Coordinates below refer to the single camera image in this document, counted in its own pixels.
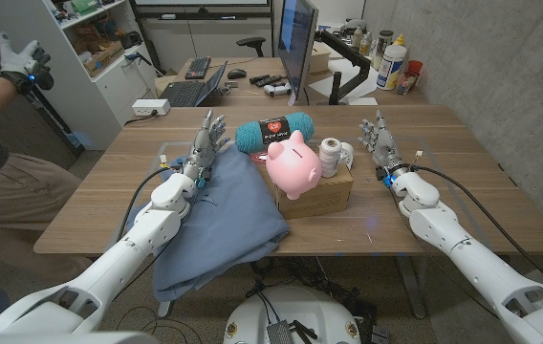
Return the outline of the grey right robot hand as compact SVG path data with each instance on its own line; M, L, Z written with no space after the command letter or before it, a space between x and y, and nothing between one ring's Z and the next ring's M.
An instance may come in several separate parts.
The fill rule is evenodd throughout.
M387 128L382 110L376 112L376 120L364 118L359 125L362 137L358 141L371 154L376 166L377 178L407 173L407 164L403 161L398 145Z

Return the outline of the person's white gloved hand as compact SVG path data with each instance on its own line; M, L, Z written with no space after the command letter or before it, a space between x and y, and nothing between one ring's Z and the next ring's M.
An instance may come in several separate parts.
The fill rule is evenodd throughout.
M51 57L37 40L31 41L21 53L15 53L6 32L0 32L0 76L10 81L20 95L28 94L34 86L44 91L54 87Z

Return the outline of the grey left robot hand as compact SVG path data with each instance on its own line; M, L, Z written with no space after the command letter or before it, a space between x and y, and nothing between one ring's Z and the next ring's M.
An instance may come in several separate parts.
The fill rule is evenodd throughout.
M229 137L222 138L226 132L225 116L212 118L213 110L209 108L183 164L183 174L194 182L210 178L216 154L229 142Z

